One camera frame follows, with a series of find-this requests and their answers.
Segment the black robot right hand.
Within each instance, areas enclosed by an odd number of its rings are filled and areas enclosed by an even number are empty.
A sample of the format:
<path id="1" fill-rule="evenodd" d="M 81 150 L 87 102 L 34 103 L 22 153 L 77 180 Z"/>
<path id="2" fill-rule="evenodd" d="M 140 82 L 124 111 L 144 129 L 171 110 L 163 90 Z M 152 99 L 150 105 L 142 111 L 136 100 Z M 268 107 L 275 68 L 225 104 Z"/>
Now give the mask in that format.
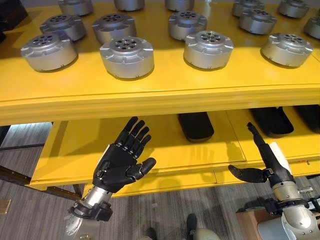
<path id="1" fill-rule="evenodd" d="M 271 188 L 281 182 L 294 182 L 293 175 L 280 164 L 271 147 L 265 143 L 256 127 L 251 122 L 248 122 L 246 126 L 253 135 L 253 141 L 259 150 L 265 169 L 237 168 L 230 164 L 228 170 L 232 175 L 247 183 L 265 183 L 269 180 Z"/>

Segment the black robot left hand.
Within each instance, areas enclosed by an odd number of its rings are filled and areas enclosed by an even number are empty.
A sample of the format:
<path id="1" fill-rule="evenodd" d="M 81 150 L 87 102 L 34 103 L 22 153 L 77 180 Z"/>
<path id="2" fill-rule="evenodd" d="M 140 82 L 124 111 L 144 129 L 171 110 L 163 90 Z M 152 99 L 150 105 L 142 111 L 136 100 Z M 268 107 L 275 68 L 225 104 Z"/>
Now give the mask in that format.
<path id="1" fill-rule="evenodd" d="M 133 116 L 103 153 L 93 172 L 92 184 L 114 194 L 144 177 L 156 165 L 153 157 L 138 163 L 151 140 L 148 132 L 145 122 Z"/>

